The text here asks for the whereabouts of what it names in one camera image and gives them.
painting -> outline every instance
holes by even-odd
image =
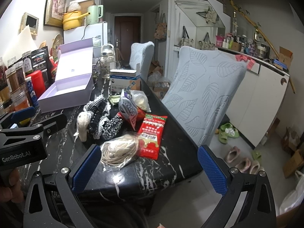
[[[67,0],[47,0],[44,12],[44,25],[63,27],[63,13],[65,12]]]

countertop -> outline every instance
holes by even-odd
[[[101,93],[107,99],[110,92],[109,83],[109,80],[99,78],[92,91],[91,100],[94,100]],[[138,200],[186,179],[189,180],[202,171],[197,160],[197,146],[195,143],[144,81],[141,81],[141,89],[148,97],[152,110],[151,114],[168,116],[158,159],[139,157],[121,170],[105,170],[103,163],[99,162],[85,191],[78,195],[81,200],[98,202]],[[77,159],[84,155],[91,144],[102,144],[101,140],[96,141],[89,137],[87,142],[82,143],[79,138],[74,136],[77,116],[82,111],[83,106],[44,114],[37,110],[31,124],[63,113],[67,117],[67,125],[64,129],[49,137],[46,143],[48,157],[45,160],[19,168],[22,190],[27,191],[35,171],[40,170],[42,174],[57,173],[63,167],[72,166]],[[117,112],[118,107],[112,107],[111,118]],[[121,128],[120,134],[124,131],[131,131],[126,123]]]
[[[258,59],[258,58],[256,58],[256,57],[253,57],[253,56],[250,56],[250,55],[247,55],[247,54],[245,54],[245,53],[241,53],[241,52],[238,52],[238,51],[235,51],[235,50],[230,50],[230,49],[227,49],[227,48],[222,48],[222,47],[218,47],[218,46],[216,46],[216,48],[218,48],[218,50],[220,50],[220,51],[224,51],[224,52],[227,52],[227,53],[231,53],[231,54],[233,54],[233,55],[240,54],[240,55],[245,55],[245,56],[251,57],[251,58],[254,59],[255,61],[257,61],[257,62],[259,62],[260,64],[262,64],[263,66],[265,66],[265,67],[267,67],[267,68],[269,68],[269,69],[271,69],[271,70],[273,70],[273,71],[275,71],[275,72],[279,72],[279,73],[281,73],[281,75],[283,74],[283,75],[286,75],[286,76],[290,77],[289,73],[287,73],[285,70],[278,69],[278,68],[276,68],[274,65],[272,65],[272,64],[270,64],[270,63],[268,63],[268,62],[265,62],[265,61],[263,61],[263,60],[261,60],[261,59]]]

open gift box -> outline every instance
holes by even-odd
[[[93,39],[64,44],[60,50],[55,83],[38,99],[42,113],[85,105],[90,100]]]

green kettle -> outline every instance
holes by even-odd
[[[98,19],[103,16],[103,5],[94,5],[88,7],[87,25],[93,25],[99,23]]]

blue gripper pad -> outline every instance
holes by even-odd
[[[224,196],[227,192],[227,182],[225,175],[219,169],[218,165],[202,146],[200,146],[197,151],[197,158],[206,172],[214,190]]]
[[[85,190],[100,159],[100,146],[96,145],[73,177],[72,191],[74,194],[82,193]]]

